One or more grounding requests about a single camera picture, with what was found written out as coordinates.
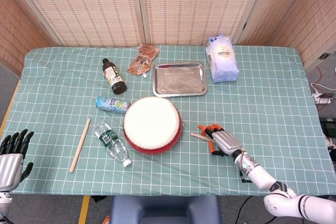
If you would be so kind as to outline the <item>right orange-tipped robot hand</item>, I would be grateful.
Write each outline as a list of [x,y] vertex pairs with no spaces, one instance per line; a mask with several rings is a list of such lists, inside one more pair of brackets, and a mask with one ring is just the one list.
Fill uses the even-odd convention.
[[208,147],[212,155],[236,158],[242,152],[241,143],[232,133],[225,131],[221,125],[199,125],[198,129],[202,131],[202,136],[208,136],[214,141],[208,141]]

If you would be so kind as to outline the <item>left black-fingered robot hand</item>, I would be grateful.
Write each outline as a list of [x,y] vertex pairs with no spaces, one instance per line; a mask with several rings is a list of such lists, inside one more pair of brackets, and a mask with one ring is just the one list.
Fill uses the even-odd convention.
[[1,192],[11,192],[26,179],[33,169],[33,162],[26,165],[24,160],[34,132],[24,129],[13,135],[7,135],[1,141]]

